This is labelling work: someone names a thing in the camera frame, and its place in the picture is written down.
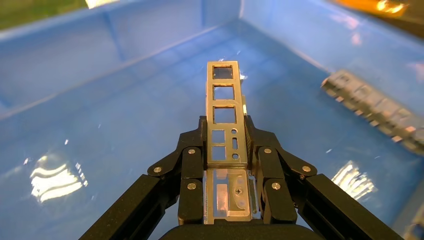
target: blue plastic bin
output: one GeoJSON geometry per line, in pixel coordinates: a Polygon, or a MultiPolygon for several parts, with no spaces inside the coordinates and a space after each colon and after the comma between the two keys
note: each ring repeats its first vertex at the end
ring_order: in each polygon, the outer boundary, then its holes
{"type": "MultiPolygon", "coordinates": [[[[144,0],[0,32],[0,239],[79,238],[197,127],[218,60],[239,62],[256,127],[329,178],[353,163],[394,223],[424,159],[320,84],[346,69],[424,115],[422,41],[320,0],[144,0]]],[[[174,205],[151,239],[177,224],[174,205]]]]}

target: green surface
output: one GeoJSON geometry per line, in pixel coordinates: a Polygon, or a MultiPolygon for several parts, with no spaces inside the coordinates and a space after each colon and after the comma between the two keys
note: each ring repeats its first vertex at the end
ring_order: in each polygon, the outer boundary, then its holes
{"type": "Polygon", "coordinates": [[[0,30],[86,7],[85,0],[0,0],[0,30]]]}

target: bin floor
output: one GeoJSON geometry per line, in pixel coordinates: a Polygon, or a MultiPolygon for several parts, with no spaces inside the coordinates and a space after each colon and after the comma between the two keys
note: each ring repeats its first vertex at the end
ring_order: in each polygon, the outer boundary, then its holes
{"type": "MultiPolygon", "coordinates": [[[[377,188],[359,201],[393,222],[421,179],[423,159],[327,96],[320,89],[327,72],[237,21],[12,116],[35,125],[55,120],[0,145],[0,239],[79,238],[175,149],[180,133],[197,127],[205,114],[206,65],[218,60],[239,62],[257,128],[274,132],[283,148],[329,178],[355,163],[377,188]],[[69,184],[63,175],[81,184],[58,197],[51,187],[69,184]],[[40,180],[47,177],[56,183],[40,180]]],[[[151,239],[177,223],[174,205],[151,239]]]]}

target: silver metal part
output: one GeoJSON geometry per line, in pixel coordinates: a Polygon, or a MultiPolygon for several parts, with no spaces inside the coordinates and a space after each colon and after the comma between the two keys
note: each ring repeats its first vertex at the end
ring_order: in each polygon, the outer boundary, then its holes
{"type": "Polygon", "coordinates": [[[204,223],[215,219],[250,221],[252,189],[248,177],[248,156],[244,115],[246,102],[242,96],[240,70],[237,61],[207,63],[206,119],[207,170],[204,181],[204,223]],[[228,99],[215,96],[217,90],[232,90],[228,99]],[[218,111],[230,113],[222,121],[218,111]]]}
{"type": "Polygon", "coordinates": [[[187,188],[190,189],[190,190],[196,189],[196,183],[192,182],[192,183],[187,184],[187,188]]]}
{"type": "Polygon", "coordinates": [[[321,87],[337,102],[390,136],[394,142],[424,156],[424,117],[346,70],[330,75],[321,87]]]}
{"type": "Polygon", "coordinates": [[[310,168],[310,167],[308,167],[308,166],[303,166],[303,167],[302,167],[302,170],[303,170],[304,172],[310,172],[310,171],[311,171],[311,168],[310,168]]]}
{"type": "Polygon", "coordinates": [[[206,83],[206,119],[207,119],[207,166],[218,167],[243,167],[248,165],[246,152],[246,135],[243,112],[242,87],[240,85],[240,71],[237,61],[212,61],[207,63],[206,83]],[[216,78],[214,71],[229,69],[232,79],[216,78]],[[233,99],[215,99],[215,89],[232,87],[233,99]],[[218,111],[234,112],[234,122],[216,122],[218,111]],[[225,142],[213,142],[213,131],[223,131],[225,142]],[[237,139],[238,148],[233,149],[232,140],[237,139]],[[225,148],[225,159],[214,157],[215,147],[225,148]]]}
{"type": "Polygon", "coordinates": [[[250,221],[248,175],[245,169],[206,170],[207,224],[215,219],[250,221]]]}
{"type": "Polygon", "coordinates": [[[278,190],[281,188],[281,185],[278,182],[273,182],[271,186],[275,190],[278,190]]]}

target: rectangular cutout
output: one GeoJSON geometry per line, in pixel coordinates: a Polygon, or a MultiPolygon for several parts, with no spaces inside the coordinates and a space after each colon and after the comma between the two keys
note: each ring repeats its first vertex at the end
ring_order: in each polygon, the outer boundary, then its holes
{"type": "Polygon", "coordinates": [[[233,79],[233,67],[214,66],[212,79],[233,79]]]}
{"type": "Polygon", "coordinates": [[[239,145],[237,144],[237,138],[233,137],[232,138],[232,149],[238,149],[239,145]]]}
{"type": "Polygon", "coordinates": [[[213,100],[234,100],[234,87],[213,86],[213,100]]]}
{"type": "Polygon", "coordinates": [[[225,132],[224,132],[224,130],[213,130],[212,131],[212,142],[214,144],[224,144],[225,143],[225,132]]]}
{"type": "Polygon", "coordinates": [[[214,160],[214,161],[225,161],[225,160],[227,160],[225,146],[213,146],[212,147],[212,160],[214,160]]]}
{"type": "Polygon", "coordinates": [[[214,124],[235,124],[236,109],[234,107],[213,107],[214,124]]]}

